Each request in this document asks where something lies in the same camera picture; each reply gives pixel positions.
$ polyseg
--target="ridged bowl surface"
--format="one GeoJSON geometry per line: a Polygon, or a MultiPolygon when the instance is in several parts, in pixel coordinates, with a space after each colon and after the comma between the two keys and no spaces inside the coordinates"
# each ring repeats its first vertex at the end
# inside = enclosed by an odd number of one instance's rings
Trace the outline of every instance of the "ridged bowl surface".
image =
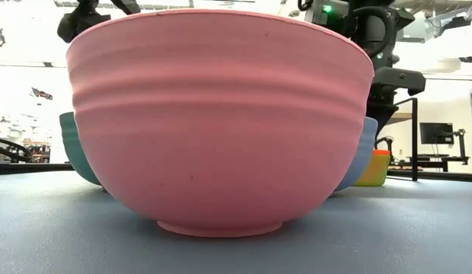
{"type": "Polygon", "coordinates": [[[359,137],[359,145],[355,157],[335,191],[344,190],[348,186],[352,186],[361,177],[363,172],[365,172],[365,169],[372,158],[377,128],[377,120],[369,117],[365,118],[363,131],[359,137]]]}
{"type": "Polygon", "coordinates": [[[63,146],[70,164],[82,178],[100,186],[99,180],[94,175],[82,150],[81,142],[78,138],[77,126],[75,125],[74,113],[70,112],[60,115],[60,126],[62,127],[63,146]]]}
{"type": "Polygon", "coordinates": [[[170,231],[277,229],[337,187],[372,63],[303,22],[175,10],[97,25],[67,54],[75,120],[107,191],[170,231]]]}

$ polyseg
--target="bowl base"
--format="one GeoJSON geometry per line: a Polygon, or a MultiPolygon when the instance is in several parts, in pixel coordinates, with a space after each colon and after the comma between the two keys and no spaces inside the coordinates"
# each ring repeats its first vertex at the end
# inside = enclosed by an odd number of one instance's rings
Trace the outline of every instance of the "bowl base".
{"type": "Polygon", "coordinates": [[[271,225],[262,225],[259,227],[253,228],[229,228],[229,229],[220,229],[220,228],[189,228],[179,225],[172,225],[164,223],[162,221],[158,222],[161,228],[164,230],[174,232],[177,234],[194,236],[194,237],[249,237],[256,236],[261,234],[266,234],[273,232],[280,227],[282,227],[282,222],[271,224],[271,225]]]}

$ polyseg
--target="orange lid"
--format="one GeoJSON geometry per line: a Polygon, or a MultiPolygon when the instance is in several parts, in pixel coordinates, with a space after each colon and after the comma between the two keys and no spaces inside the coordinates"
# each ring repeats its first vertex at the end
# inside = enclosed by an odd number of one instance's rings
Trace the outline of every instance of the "orange lid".
{"type": "Polygon", "coordinates": [[[381,149],[374,149],[373,155],[390,155],[390,152],[386,150],[381,150],[381,149]]]}

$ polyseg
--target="blue-gray tabletop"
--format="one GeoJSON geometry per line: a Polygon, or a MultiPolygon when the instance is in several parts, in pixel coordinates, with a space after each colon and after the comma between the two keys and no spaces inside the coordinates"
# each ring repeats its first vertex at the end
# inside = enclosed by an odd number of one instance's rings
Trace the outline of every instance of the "blue-gray tabletop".
{"type": "Polygon", "coordinates": [[[467,274],[472,183],[352,187],[272,234],[172,234],[74,172],[0,176],[0,273],[467,274]]]}

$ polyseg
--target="yellow container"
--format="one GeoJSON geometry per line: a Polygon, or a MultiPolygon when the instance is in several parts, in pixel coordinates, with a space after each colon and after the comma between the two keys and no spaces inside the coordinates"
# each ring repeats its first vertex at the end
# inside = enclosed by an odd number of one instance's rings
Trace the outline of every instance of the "yellow container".
{"type": "Polygon", "coordinates": [[[390,152],[375,149],[365,172],[353,186],[383,186],[387,178],[389,164],[390,152]]]}

